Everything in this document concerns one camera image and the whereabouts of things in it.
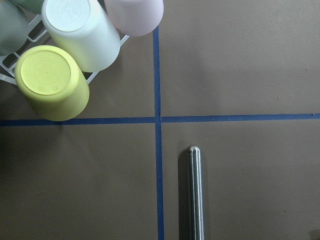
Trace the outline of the steel muddler rod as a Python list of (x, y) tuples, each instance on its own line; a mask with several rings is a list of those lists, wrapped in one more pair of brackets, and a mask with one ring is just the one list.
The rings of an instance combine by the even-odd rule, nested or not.
[(192, 240), (204, 240), (204, 202), (201, 149), (191, 145), (187, 149)]

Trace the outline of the pink cup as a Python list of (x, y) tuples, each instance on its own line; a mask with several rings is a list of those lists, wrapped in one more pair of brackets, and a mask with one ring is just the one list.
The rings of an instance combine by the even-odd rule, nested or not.
[(131, 37), (151, 33), (164, 14), (162, 0), (106, 0), (104, 4), (115, 28)]

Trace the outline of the yellow cup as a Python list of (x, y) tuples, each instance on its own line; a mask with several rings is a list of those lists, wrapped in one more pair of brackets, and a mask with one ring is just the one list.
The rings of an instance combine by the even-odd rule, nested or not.
[(72, 56), (59, 47), (28, 49), (17, 60), (14, 77), (31, 108), (43, 119), (73, 119), (89, 102), (86, 78)]

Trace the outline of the white cup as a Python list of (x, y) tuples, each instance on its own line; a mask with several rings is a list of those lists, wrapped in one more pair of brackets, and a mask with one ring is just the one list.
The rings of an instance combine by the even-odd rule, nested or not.
[(83, 72), (99, 72), (117, 59), (119, 33), (96, 0), (45, 0), (42, 22), (58, 47)]

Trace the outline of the white cup rack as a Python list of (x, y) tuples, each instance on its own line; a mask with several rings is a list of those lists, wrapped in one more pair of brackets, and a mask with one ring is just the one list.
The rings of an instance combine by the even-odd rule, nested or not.
[(40, 46), (47, 43), (51, 37), (42, 23), (41, 16), (35, 15), (29, 23), (28, 37), (24, 45), (16, 52), (0, 57), (0, 80), (16, 85), (15, 81), (15, 66), (18, 59), (26, 50), (32, 47)]

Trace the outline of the green cup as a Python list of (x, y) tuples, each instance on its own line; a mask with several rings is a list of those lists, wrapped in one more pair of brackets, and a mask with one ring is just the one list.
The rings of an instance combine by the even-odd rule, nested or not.
[(29, 19), (24, 10), (40, 14), (42, 0), (2, 0), (0, 2), (0, 55), (20, 49), (29, 35)]

